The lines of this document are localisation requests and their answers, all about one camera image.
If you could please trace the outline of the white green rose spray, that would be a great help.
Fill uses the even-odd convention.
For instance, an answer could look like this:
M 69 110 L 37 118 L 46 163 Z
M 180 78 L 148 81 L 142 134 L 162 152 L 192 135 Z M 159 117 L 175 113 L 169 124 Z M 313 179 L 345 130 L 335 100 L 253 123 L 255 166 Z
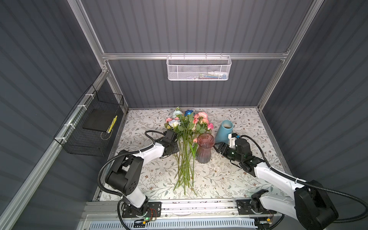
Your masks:
M 182 187 L 184 189 L 184 195 L 186 195 L 188 180 L 190 178 L 188 169 L 187 169 L 187 151 L 186 151 L 186 141 L 185 141 L 185 131 L 186 131 L 186 122 L 185 116 L 178 108 L 173 112 L 173 121 L 172 127 L 173 130 L 177 133 L 178 137 L 178 146 L 179 153 L 177 154 L 177 163 L 178 163 L 178 180 L 175 185 L 175 189 Z

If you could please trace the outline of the large pink rose stem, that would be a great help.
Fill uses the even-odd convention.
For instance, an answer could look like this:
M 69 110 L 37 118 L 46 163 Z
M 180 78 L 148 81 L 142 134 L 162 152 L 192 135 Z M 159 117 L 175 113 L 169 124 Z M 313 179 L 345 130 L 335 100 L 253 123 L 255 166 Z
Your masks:
M 182 176 L 183 184 L 188 190 L 194 189 L 197 138 L 201 134 L 208 132 L 209 124 L 208 115 L 205 112 L 185 114 L 182 120 Z

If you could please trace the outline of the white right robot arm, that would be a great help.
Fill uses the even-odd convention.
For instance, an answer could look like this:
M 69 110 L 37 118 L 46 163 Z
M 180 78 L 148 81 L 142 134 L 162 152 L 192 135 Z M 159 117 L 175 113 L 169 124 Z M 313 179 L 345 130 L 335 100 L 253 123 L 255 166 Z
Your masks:
M 251 196 L 249 202 L 237 201 L 240 214 L 245 213 L 247 209 L 254 214 L 278 212 L 298 220 L 307 230 L 323 230 L 332 223 L 349 223 L 367 218 L 368 211 L 364 210 L 357 216 L 340 219 L 329 194 L 349 198 L 365 208 L 368 206 L 367 202 L 356 196 L 325 188 L 315 180 L 308 182 L 277 170 L 265 157 L 259 158 L 252 154 L 249 141 L 249 136 L 233 133 L 229 135 L 229 143 L 218 142 L 214 149 L 233 165 L 274 185 L 284 192 L 284 195 L 261 189 Z

